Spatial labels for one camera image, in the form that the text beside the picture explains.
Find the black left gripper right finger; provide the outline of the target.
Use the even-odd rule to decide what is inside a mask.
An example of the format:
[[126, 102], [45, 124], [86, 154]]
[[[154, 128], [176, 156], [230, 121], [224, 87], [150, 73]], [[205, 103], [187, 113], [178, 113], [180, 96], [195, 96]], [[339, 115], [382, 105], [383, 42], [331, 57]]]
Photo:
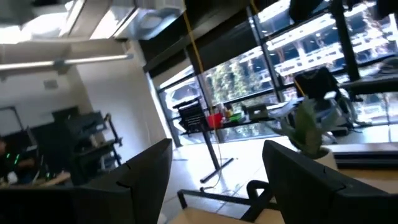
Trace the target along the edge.
[[390, 194], [266, 140], [262, 160], [285, 224], [398, 224]]

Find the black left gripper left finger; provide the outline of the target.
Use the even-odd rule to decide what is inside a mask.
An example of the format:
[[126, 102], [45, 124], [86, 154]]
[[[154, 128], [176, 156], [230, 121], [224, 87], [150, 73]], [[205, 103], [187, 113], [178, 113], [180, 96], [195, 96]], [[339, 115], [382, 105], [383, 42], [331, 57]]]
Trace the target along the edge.
[[171, 163], [165, 138], [84, 185], [0, 189], [0, 224], [157, 224]]

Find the white plant pot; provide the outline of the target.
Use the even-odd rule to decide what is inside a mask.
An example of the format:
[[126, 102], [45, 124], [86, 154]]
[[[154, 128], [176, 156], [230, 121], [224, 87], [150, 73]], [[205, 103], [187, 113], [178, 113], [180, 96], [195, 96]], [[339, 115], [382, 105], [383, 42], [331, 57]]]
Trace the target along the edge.
[[338, 166], [333, 154], [333, 151], [327, 147], [321, 146], [316, 154], [308, 154], [306, 152], [300, 151], [300, 153], [308, 158], [316, 161], [324, 166], [338, 171]]

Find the green succulent plant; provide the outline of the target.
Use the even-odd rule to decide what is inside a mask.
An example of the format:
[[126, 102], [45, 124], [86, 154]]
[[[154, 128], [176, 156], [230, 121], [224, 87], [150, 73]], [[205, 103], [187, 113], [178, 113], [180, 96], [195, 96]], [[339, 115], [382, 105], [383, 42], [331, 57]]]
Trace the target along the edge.
[[328, 154], [328, 150], [322, 148], [322, 136], [335, 125], [341, 111], [338, 103], [332, 100], [330, 111], [321, 121], [318, 121], [314, 107], [315, 102], [305, 96], [296, 109], [294, 126], [289, 125], [282, 118], [276, 118], [280, 128], [269, 124], [266, 126], [276, 134], [287, 136], [292, 145], [304, 156], [320, 159]]

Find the black equipment rack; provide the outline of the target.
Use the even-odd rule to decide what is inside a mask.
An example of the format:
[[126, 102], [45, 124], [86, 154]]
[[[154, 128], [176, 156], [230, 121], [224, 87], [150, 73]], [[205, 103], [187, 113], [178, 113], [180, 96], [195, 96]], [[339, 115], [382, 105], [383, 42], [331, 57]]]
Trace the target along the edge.
[[116, 146], [123, 145], [123, 138], [118, 135], [110, 113], [81, 114], [77, 107], [72, 107], [52, 115], [58, 135], [56, 165], [71, 174], [74, 185], [85, 184], [122, 164]]

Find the black floor stand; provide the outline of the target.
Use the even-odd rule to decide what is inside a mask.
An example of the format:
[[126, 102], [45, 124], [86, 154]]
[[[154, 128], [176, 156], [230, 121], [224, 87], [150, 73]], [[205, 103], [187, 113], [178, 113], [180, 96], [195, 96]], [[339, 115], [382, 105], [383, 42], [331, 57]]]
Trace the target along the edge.
[[227, 165], [229, 165], [231, 162], [233, 162], [234, 159], [233, 159], [233, 158], [230, 158], [230, 159], [227, 159], [225, 162], [223, 162], [221, 156], [220, 156], [220, 158], [217, 158], [217, 156], [216, 156], [216, 154], [215, 154], [215, 151], [214, 151], [214, 149], [213, 149], [213, 146], [212, 146], [212, 144], [211, 144], [211, 140], [210, 140], [208, 131], [202, 129], [201, 132], [202, 132], [202, 134], [203, 134], [205, 143], [206, 143], [206, 145], [207, 145], [208, 152], [210, 153], [211, 161], [212, 161], [212, 163], [213, 163], [213, 165], [214, 165], [214, 167], [215, 167], [215, 170], [214, 170], [212, 173], [208, 174], [207, 176], [205, 176], [204, 178], [202, 178], [202, 179], [200, 180], [200, 182], [201, 182], [202, 184], [205, 184], [205, 183], [207, 183], [211, 178], [213, 178], [213, 177], [216, 176], [216, 175], [218, 175], [218, 177], [220, 177], [221, 171], [222, 171]]

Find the long ceiling light bar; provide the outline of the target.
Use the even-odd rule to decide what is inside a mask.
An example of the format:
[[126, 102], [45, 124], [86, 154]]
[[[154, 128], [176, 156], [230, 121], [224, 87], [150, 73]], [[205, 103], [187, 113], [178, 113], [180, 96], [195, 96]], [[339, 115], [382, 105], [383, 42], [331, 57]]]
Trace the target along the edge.
[[76, 58], [76, 59], [65, 59], [65, 60], [55, 60], [55, 61], [9, 63], [9, 64], [0, 64], [0, 71], [18, 70], [18, 69], [25, 69], [25, 68], [53, 67], [53, 66], [62, 66], [62, 65], [74, 65], [74, 64], [81, 64], [81, 63], [107, 62], [107, 61], [113, 61], [113, 60], [132, 59], [133, 57], [134, 57], [133, 54], [124, 54], [124, 55], [112, 55], [112, 56], [92, 57], [92, 58]]

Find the black frame rail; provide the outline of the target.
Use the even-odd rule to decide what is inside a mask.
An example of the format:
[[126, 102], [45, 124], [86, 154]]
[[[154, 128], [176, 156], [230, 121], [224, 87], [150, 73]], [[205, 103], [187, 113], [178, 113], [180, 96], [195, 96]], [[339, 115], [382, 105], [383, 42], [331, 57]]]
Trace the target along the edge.
[[398, 151], [334, 152], [339, 169], [398, 170]]

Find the short black bracket rail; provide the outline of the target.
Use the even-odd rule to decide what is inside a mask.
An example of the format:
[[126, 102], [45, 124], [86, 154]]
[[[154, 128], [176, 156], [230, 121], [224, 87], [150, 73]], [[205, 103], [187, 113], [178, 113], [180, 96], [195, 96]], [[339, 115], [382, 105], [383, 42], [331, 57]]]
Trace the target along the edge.
[[260, 214], [265, 209], [279, 211], [277, 204], [271, 202], [271, 199], [274, 197], [274, 195], [271, 192], [269, 183], [261, 180], [250, 180], [246, 185], [246, 191], [248, 193], [248, 198], [206, 193], [203, 189], [182, 189], [177, 192], [177, 197], [183, 209], [188, 207], [184, 197], [185, 195], [247, 205], [249, 206], [249, 209], [240, 219], [252, 223], [260, 217]]

